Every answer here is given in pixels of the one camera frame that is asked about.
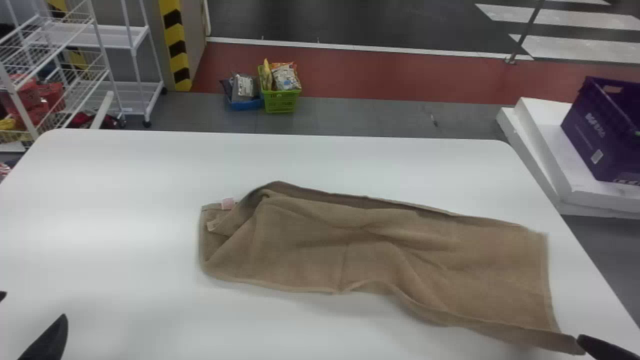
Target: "hazard stripe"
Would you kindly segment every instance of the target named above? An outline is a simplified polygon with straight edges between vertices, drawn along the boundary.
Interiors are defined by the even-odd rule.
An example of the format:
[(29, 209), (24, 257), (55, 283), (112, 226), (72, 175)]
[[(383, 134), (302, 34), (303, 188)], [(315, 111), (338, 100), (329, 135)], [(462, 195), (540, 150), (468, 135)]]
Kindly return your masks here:
[(180, 0), (158, 0), (164, 24), (164, 42), (169, 53), (169, 68), (173, 74), (176, 91), (191, 89), (191, 73), (187, 44), (182, 25)]
[(65, 0), (47, 0), (47, 4), (52, 17), (59, 19), (67, 14)]
[[(67, 15), (68, 10), (65, 0), (47, 0), (47, 5), (49, 5), (49, 11), (52, 17), (60, 19)], [(76, 47), (69, 46), (67, 49), (69, 50), (69, 60), (72, 66), (80, 69), (86, 69), (88, 67), (84, 55), (74, 51), (77, 50)]]

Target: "gray floor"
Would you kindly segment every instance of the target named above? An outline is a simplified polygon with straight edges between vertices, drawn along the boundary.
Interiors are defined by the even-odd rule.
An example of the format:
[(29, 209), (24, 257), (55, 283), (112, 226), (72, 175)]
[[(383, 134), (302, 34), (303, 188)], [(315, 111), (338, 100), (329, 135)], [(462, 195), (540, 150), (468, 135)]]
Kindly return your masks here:
[[(506, 138), (499, 105), (302, 97), (295, 116), (230, 111), (221, 95), (169, 93), (152, 114), (153, 130), (421, 138)], [(128, 117), (128, 129), (144, 129)], [(7, 158), (0, 153), (0, 161)], [(627, 311), (640, 324), (640, 221), (564, 217)]]

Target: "red bag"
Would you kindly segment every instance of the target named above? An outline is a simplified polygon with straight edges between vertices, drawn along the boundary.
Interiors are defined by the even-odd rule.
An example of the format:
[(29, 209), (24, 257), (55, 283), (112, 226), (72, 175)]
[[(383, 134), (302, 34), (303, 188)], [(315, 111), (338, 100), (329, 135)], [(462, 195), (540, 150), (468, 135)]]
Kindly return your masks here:
[[(16, 78), (19, 75), (12, 75), (11, 78)], [(35, 78), (27, 80), (27, 82), (18, 90), (18, 97), (22, 101), (24, 108), (29, 110), (34, 106), (40, 104), (40, 94), (38, 93), (38, 83)], [(6, 92), (0, 92), (0, 102), (8, 113), (17, 114), (18, 109), (15, 107), (13, 100)]]
[(65, 100), (62, 98), (63, 92), (64, 91), (62, 83), (38, 85), (38, 93), (49, 103), (49, 106), (52, 107), (51, 110), (53, 112), (58, 112), (65, 109)]
[[(29, 118), (31, 119), (31, 123), (33, 126), (38, 127), (42, 122), (42, 119), (49, 113), (49, 104), (46, 101), (41, 101), (40, 105), (33, 106), (31, 109), (27, 111), (29, 113)], [(26, 125), (24, 125), (24, 121), (20, 117), (20, 114), (11, 114), (11, 116), (15, 119), (15, 127), (16, 129), (24, 130), (26, 129)]]

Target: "yellow item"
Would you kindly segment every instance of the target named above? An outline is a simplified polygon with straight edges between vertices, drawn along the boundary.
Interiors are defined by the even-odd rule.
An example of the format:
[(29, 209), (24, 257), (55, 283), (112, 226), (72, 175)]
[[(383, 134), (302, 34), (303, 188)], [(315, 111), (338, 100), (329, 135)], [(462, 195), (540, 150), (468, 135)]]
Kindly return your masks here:
[(263, 65), (264, 70), (262, 71), (262, 82), (266, 87), (265, 90), (271, 91), (271, 88), (273, 87), (273, 75), (271, 74), (271, 69), (269, 68), (269, 62), (267, 61), (267, 58), (264, 59)]
[(0, 130), (15, 130), (15, 119), (11, 115), (7, 115), (0, 120)]

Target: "towel tag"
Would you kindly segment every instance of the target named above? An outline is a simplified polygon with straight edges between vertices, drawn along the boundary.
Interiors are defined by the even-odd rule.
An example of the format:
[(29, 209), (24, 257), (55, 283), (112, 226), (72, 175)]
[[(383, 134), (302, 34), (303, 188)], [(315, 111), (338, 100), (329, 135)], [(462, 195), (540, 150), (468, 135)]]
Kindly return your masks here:
[(222, 199), (222, 210), (231, 210), (234, 208), (234, 205), (234, 198), (227, 197), (226, 199)]

